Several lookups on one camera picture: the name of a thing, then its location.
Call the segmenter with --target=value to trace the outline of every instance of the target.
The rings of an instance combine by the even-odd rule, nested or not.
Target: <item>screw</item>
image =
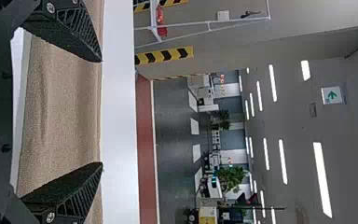
[[[55,218],[54,213],[48,213],[48,217],[46,218],[46,222],[51,223],[52,221],[54,221],[54,218]]]
[[[9,144],[3,144],[2,148],[1,148],[1,151],[3,153],[8,153],[9,151],[11,151],[11,146]]]
[[[55,12],[55,6],[52,5],[51,3],[47,3],[46,8],[48,9],[48,12],[51,14],[53,14]]]

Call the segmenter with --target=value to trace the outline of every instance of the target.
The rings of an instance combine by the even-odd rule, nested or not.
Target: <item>fluorescent light panel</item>
[[[322,144],[318,142],[313,143],[313,150],[315,152],[316,170],[318,172],[319,189],[321,192],[322,208],[328,217],[333,217],[331,209],[330,195],[327,186],[327,176],[324,167],[324,153]]]
[[[249,174],[249,185],[251,186],[251,192],[253,192],[253,179],[252,179],[252,174]]]
[[[266,169],[269,170],[269,148],[267,146],[267,138],[263,138],[264,157],[266,158]]]
[[[260,81],[255,83],[257,86],[257,97],[258,97],[258,109],[263,111],[263,100],[261,99]]]
[[[272,100],[277,102],[277,87],[275,85],[275,74],[274,74],[274,66],[272,64],[269,65],[269,78],[271,79],[271,89],[272,89]]]
[[[245,137],[245,143],[246,143],[246,154],[249,155],[250,150],[249,150],[249,138]]]
[[[238,78],[240,79],[240,92],[242,92],[242,77],[238,76]]]
[[[255,105],[253,102],[253,95],[252,93],[249,93],[249,99],[251,101],[251,112],[252,112],[252,117],[255,117]]]
[[[251,149],[251,158],[253,158],[254,153],[253,153],[253,140],[252,140],[252,137],[249,137],[249,148]]]
[[[255,190],[255,193],[257,193],[257,183],[255,182],[255,180],[254,180],[254,190]]]
[[[301,62],[301,70],[303,72],[304,81],[310,79],[310,63],[308,61]]]
[[[279,151],[281,154],[281,166],[282,166],[282,179],[283,183],[287,185],[287,171],[286,171],[286,159],[284,157],[284,148],[283,148],[283,140],[279,140]]]
[[[263,218],[266,217],[266,209],[264,209],[266,207],[266,205],[264,204],[264,191],[260,190],[260,198],[261,198],[261,206],[263,207],[263,210],[261,211],[261,213],[263,214]]]
[[[255,224],[257,222],[257,217],[255,215],[255,208],[253,208],[253,210],[254,210],[254,224]]]
[[[246,119],[249,120],[249,104],[248,100],[245,100]]]
[[[271,218],[272,218],[272,224],[277,224],[274,207],[271,207]]]

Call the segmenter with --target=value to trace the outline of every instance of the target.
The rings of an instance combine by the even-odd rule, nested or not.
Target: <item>gray floor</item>
[[[160,223],[184,223],[183,212],[195,206],[194,175],[201,160],[193,162],[193,145],[208,150],[207,114],[188,104],[186,80],[154,82]],[[190,118],[199,122],[192,135]]]
[[[269,71],[261,65],[243,75],[244,96],[255,98],[255,118],[246,123],[254,142],[254,179],[265,191],[266,204],[286,206],[278,224],[358,223],[358,52],[349,59],[310,61],[311,79],[303,81],[299,62],[274,64],[278,101],[272,102]],[[264,111],[258,111],[256,81],[261,84]],[[342,86],[346,105],[323,105],[321,87]],[[310,103],[317,117],[310,116]],[[268,139],[270,171],[262,139]],[[283,139],[288,185],[282,182],[278,139]],[[333,211],[327,217],[316,172],[312,142],[321,142]],[[257,215],[262,223],[271,223]]]

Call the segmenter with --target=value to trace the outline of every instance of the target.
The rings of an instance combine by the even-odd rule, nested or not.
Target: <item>red floor stripe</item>
[[[139,206],[141,224],[157,224],[156,182],[150,81],[136,81],[136,124],[138,137]]]

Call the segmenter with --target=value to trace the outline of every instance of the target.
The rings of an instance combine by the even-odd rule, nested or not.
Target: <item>white wall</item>
[[[135,68],[131,1],[105,1],[101,154],[103,223],[138,224]]]
[[[247,160],[245,149],[233,149],[233,150],[220,150],[222,158],[231,158],[232,164],[244,164]]]
[[[17,190],[19,165],[22,143],[22,127],[24,122],[25,93],[29,56],[31,49],[31,34],[22,28],[16,30],[11,45],[11,60],[13,64],[13,154],[11,160],[10,184]]]

